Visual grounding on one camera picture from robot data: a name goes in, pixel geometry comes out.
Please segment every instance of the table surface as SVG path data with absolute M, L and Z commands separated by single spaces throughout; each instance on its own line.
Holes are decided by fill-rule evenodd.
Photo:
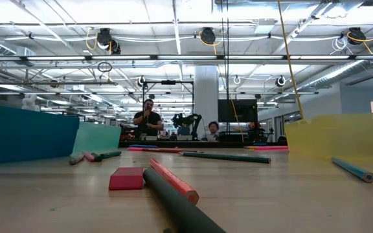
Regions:
M 373 184 L 330 160 L 200 150 L 266 156 L 272 163 L 122 149 L 120 157 L 76 166 L 68 158 L 0 164 L 0 232 L 162 232 L 171 222 L 149 189 L 107 189 L 116 168 L 146 168 L 151 158 L 194 187 L 198 207 L 227 232 L 373 232 Z M 357 165 L 373 172 L 373 163 Z

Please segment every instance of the ventilation duct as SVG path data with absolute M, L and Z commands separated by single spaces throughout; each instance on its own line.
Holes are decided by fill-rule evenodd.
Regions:
M 311 77 L 313 81 L 300 86 L 298 90 L 306 91 L 309 88 L 318 89 L 338 82 L 344 78 L 348 78 L 351 75 L 362 72 L 365 69 L 369 69 L 370 67 L 371 63 L 368 60 L 357 60 L 346 63 L 344 65 L 334 65 L 333 67 L 330 67 L 329 69 L 326 69 L 319 74 Z
M 10 45 L 0 41 L 0 55 L 2 56 L 35 56 L 36 53 L 26 47 Z M 18 61 L 20 65 L 26 65 L 28 67 L 34 64 L 29 61 Z

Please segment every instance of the ceiling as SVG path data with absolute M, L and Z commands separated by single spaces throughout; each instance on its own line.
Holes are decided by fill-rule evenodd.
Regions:
M 16 0 L 0 0 L 0 42 L 11 47 L 28 48 L 37 56 L 88 56 L 89 53 L 102 55 L 108 54 L 108 51 L 99 47 L 90 50 L 86 43 L 90 47 L 95 46 L 96 33 L 100 28 L 107 27 L 111 29 L 111 35 L 119 42 L 122 55 L 213 55 L 213 46 L 204 45 L 198 38 L 199 36 L 194 38 L 194 35 L 198 35 L 203 27 L 212 27 L 218 40 L 222 37 L 229 37 L 229 48 L 227 48 L 227 43 L 225 43 L 225 48 L 223 43 L 220 43 L 215 47 L 216 54 L 224 54 L 224 49 L 228 50 L 229 54 L 286 54 L 285 49 L 280 49 L 283 45 L 283 35 L 277 2 L 229 1 L 228 11 L 226 1 L 223 2 L 222 11 L 220 0 L 215 1 L 215 4 L 212 2 L 204 0 L 24 0 L 21 6 Z M 367 39 L 373 38 L 373 6 L 361 6 L 363 1 L 341 2 L 327 8 L 325 14 L 309 22 L 307 27 L 301 29 L 299 34 L 289 40 L 289 53 L 338 55 L 351 52 L 358 54 L 366 50 L 364 44 L 348 44 L 337 50 L 335 46 L 332 46 L 336 43 L 336 38 L 341 33 L 346 34 L 350 27 L 360 27 Z M 303 27 L 304 22 L 308 21 L 314 10 L 320 6 L 319 3 L 320 1 L 283 1 L 282 11 L 286 34 L 292 33 L 297 27 Z M 275 24 L 271 25 L 267 32 L 254 33 L 262 28 L 262 21 L 267 18 L 274 19 Z M 372 47 L 373 41 L 370 41 L 368 45 Z M 292 65 L 292 69 L 299 83 L 337 62 L 341 61 L 298 62 Z M 109 78 L 117 82 L 118 86 L 86 84 L 83 89 L 92 92 L 139 91 L 141 88 L 137 86 L 137 80 L 140 76 L 144 76 L 148 81 L 180 80 L 181 78 L 184 81 L 194 81 L 194 67 L 200 65 L 194 61 L 163 64 L 157 64 L 157 61 L 136 61 L 136 66 L 132 67 L 132 63 L 132 61 L 114 61 L 113 69 L 103 74 L 104 81 Z M 58 64 L 49 61 L 39 61 L 31 67 L 0 62 L 0 69 L 21 79 L 24 79 L 28 72 L 28 77 L 35 75 L 33 82 L 55 79 L 66 82 L 94 83 L 102 75 L 97 70 L 97 64 L 68 61 L 61 63 L 60 66 L 68 65 L 72 68 L 59 69 L 56 67 Z M 35 68 L 38 65 L 46 68 L 41 71 L 40 68 Z M 214 65 L 218 66 L 220 72 L 220 90 L 224 90 L 226 86 L 225 66 L 223 62 L 214 63 Z M 264 61 L 261 64 L 236 62 L 229 65 L 229 72 L 229 90 L 277 90 L 275 81 L 278 77 L 290 78 L 287 62 Z M 358 74 L 357 78 L 369 75 L 369 72 L 373 72 L 373 67 L 367 72 Z M 234 80 L 236 76 L 240 78 L 240 82 L 237 82 L 237 79 Z M 48 85 L 39 87 L 41 91 L 48 92 L 70 91 L 69 87 L 67 88 L 63 85 L 55 89 Z M 185 92 L 185 94 L 156 96 L 158 102 L 192 101 L 191 95 L 181 85 L 168 87 L 158 84 L 153 90 Z M 133 116 L 129 114 L 133 110 L 129 107 L 141 106 L 135 99 L 142 100 L 141 94 L 135 94 L 132 97 L 123 94 L 100 97 L 114 106 L 123 107 L 126 113 L 121 115 L 127 118 Z M 67 98 L 79 106 L 104 106 L 103 102 L 86 101 L 78 96 Z M 254 98 L 254 96 L 239 94 L 237 98 Z M 168 115 L 173 115 L 173 111 L 190 112 L 190 104 L 180 106 L 180 109 L 163 109 L 162 112 L 167 111 Z

